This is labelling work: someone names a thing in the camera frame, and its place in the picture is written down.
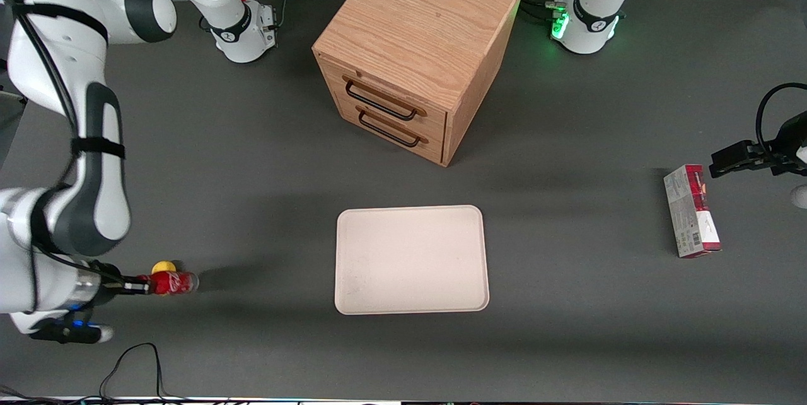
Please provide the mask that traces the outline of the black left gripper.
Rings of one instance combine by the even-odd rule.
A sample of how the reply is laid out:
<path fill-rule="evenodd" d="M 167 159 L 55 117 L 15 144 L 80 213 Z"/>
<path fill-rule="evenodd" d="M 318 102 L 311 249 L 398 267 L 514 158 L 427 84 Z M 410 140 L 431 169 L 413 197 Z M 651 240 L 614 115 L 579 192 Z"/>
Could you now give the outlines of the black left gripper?
<path fill-rule="evenodd" d="M 806 175 L 806 112 L 785 121 L 775 138 L 766 141 L 769 161 L 755 141 L 742 140 L 711 155 L 709 173 L 713 179 L 741 170 L 770 169 L 773 176 Z"/>

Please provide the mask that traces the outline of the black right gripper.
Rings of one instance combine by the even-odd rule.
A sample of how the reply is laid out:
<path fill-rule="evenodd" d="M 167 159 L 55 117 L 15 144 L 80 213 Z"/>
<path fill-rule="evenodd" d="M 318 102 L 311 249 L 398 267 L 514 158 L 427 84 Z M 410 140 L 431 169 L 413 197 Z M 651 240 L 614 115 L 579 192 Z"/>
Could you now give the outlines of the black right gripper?
<path fill-rule="evenodd" d="M 81 279 L 89 281 L 93 287 L 92 299 L 84 303 L 81 309 L 107 304 L 121 291 L 122 295 L 149 295 L 152 293 L 150 276 L 123 276 L 115 265 L 103 263 L 97 259 L 90 261 L 81 270 Z"/>

